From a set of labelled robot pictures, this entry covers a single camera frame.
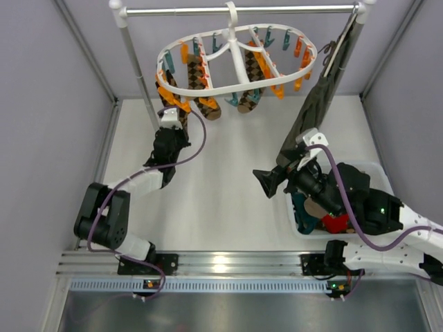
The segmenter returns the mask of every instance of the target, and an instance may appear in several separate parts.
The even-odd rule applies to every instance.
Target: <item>gray wall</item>
[[[443,224],[443,1],[427,0],[365,102],[396,194]]]
[[[115,25],[107,0],[65,0],[75,19],[87,38],[94,55],[109,80],[113,90],[120,96],[139,96],[134,74],[124,49],[118,28]],[[223,6],[224,0],[123,0],[129,7],[174,8],[179,6]],[[353,3],[354,0],[235,0],[237,6],[250,5],[296,5],[296,4],[339,4]],[[361,40],[348,64],[346,74],[338,88],[341,94],[357,94],[363,90],[365,83],[376,66],[377,60],[385,49],[399,22],[404,17],[411,0],[379,0],[365,27]],[[239,25],[254,23],[280,23],[300,29],[317,49],[336,39],[347,20],[347,14],[312,14],[312,15],[240,15]],[[129,20],[136,51],[140,57],[142,70],[147,78],[151,93],[155,93],[154,68],[160,50],[170,42],[193,33],[210,31],[226,27],[227,17],[135,17]],[[282,52],[284,33],[277,35],[278,40],[270,47],[272,58],[283,73],[292,73],[298,68],[292,51]],[[207,50],[212,50],[210,43]],[[226,68],[232,66],[229,53],[220,60],[211,62],[211,73],[215,84],[233,82],[233,72]],[[303,84],[302,93],[307,93],[314,80],[320,74],[321,61],[317,61],[313,79]],[[187,86],[186,68],[180,61],[176,62],[176,78],[179,84]],[[292,84],[286,90],[293,93]]]
[[[111,103],[49,0],[0,11],[0,330],[37,331]]]

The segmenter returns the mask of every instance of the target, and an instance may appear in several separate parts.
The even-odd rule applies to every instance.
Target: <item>plastic basket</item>
[[[385,172],[383,171],[383,168],[380,166],[379,163],[361,162],[361,161],[352,162],[344,160],[341,160],[340,162],[353,165],[360,171],[365,172],[367,175],[369,175],[371,177],[371,182],[370,182],[371,188],[383,190],[389,194],[393,194],[388,177],[386,176]],[[331,170],[331,166],[329,164],[320,163],[320,166],[322,168],[322,171],[326,174],[329,173],[329,171]],[[289,222],[291,223],[292,230],[297,237],[303,239],[327,239],[327,240],[341,240],[341,239],[351,239],[358,237],[358,235],[355,233],[331,234],[324,230],[313,230],[311,234],[301,234],[297,229],[297,223],[294,215],[294,208],[292,205],[291,194],[286,194],[285,196],[286,196],[286,204],[289,215]]]

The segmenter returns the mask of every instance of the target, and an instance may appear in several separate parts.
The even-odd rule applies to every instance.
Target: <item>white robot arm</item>
[[[115,183],[90,184],[74,226],[79,238],[88,239],[91,234],[92,242],[140,261],[154,259],[155,245],[128,232],[130,205],[165,187],[175,174],[174,164],[180,151],[190,145],[179,121],[178,108],[167,107],[159,115],[160,129],[144,168],[136,172],[136,176],[133,174]],[[106,208],[100,209],[107,199]]]

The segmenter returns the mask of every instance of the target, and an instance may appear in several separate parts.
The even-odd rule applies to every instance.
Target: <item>teal clothespin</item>
[[[197,37],[192,38],[192,47],[194,48],[194,55],[196,57],[200,56],[200,47]]]
[[[175,73],[174,62],[172,61],[171,52],[169,50],[166,50],[165,59],[166,59],[166,63],[168,64],[168,68],[169,68],[169,71],[171,72],[171,74]]]
[[[217,46],[217,38],[215,33],[213,33],[213,53],[216,53],[220,48],[222,48],[223,44]]]
[[[259,89],[254,89],[254,94],[253,95],[248,95],[248,99],[254,103],[258,103],[260,100],[260,90]]]
[[[271,38],[271,26],[268,27],[268,30],[266,30],[266,37],[264,38],[264,47],[269,47],[275,40],[275,38]]]
[[[225,101],[231,105],[233,105],[234,107],[238,106],[238,97],[237,94],[235,92],[233,92],[233,99],[229,100],[229,99],[225,99]]]
[[[286,33],[284,34],[284,39],[283,39],[283,50],[287,50],[289,47],[289,29],[286,30]]]

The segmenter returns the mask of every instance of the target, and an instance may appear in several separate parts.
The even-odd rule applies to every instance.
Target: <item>metal rail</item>
[[[354,5],[333,6],[251,6],[235,7],[242,14],[314,14],[314,13],[348,13]],[[200,8],[163,8],[142,9],[125,8],[127,17],[139,16],[193,16],[193,15],[220,15],[229,13],[227,7],[200,7]]]

